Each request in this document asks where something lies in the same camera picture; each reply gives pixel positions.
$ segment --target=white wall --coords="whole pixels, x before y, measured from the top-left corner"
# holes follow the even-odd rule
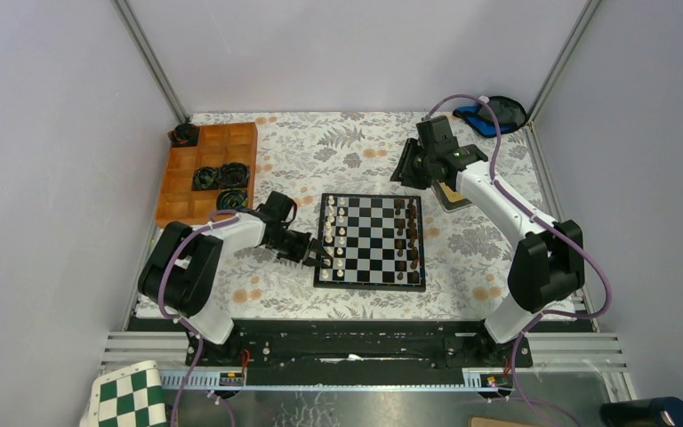
[[[538,130],[638,394],[683,398],[683,1],[604,2]]]
[[[0,1],[0,426],[76,425],[175,123],[110,1]]]
[[[464,92],[529,108],[584,3],[131,1],[190,114],[413,111]]]

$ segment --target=green and white checkered cloth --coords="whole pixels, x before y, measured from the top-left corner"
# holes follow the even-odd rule
[[[96,379],[87,422],[88,427],[165,427],[164,390],[156,361]]]

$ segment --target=gray floor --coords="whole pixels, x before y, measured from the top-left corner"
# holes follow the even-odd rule
[[[607,391],[596,374],[541,374],[540,381],[535,374],[522,374],[520,381],[528,397],[562,406],[585,426],[603,425],[598,408],[607,401]],[[172,402],[174,392],[168,393]],[[542,425],[524,402],[488,405],[481,399],[476,393],[435,391],[243,391],[229,403],[240,427],[466,427],[473,416]],[[573,425],[563,415],[550,415],[559,425]],[[179,425],[229,425],[229,417],[224,407],[214,405],[203,392],[186,392]]]

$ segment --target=floral tablecloth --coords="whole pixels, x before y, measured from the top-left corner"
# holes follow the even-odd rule
[[[422,197],[425,227],[424,293],[350,291],[313,287],[313,269],[277,262],[263,248],[220,262],[211,297],[232,318],[481,319],[508,293],[511,246],[480,210],[446,213],[428,189],[389,182],[406,138],[417,137],[423,113],[204,113],[195,125],[252,122],[258,126],[255,205],[272,190],[299,206],[293,230],[317,232],[323,192],[408,194]],[[449,115],[460,145],[475,143],[488,156],[495,140],[484,140]],[[498,172],[534,205],[545,208],[525,135],[502,141]],[[555,308],[572,310],[570,301]],[[159,317],[141,296],[135,314]]]

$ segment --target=orange tray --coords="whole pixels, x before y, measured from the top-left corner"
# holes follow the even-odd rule
[[[210,221],[208,215],[216,210],[216,199],[221,190],[192,190],[192,177],[203,166],[221,167],[233,162],[247,165],[250,170],[247,206],[253,207],[257,149],[258,128],[255,123],[200,126],[196,147],[170,148],[164,183],[158,196],[156,225],[163,228],[172,221],[187,225]],[[219,216],[218,220],[228,217]]]

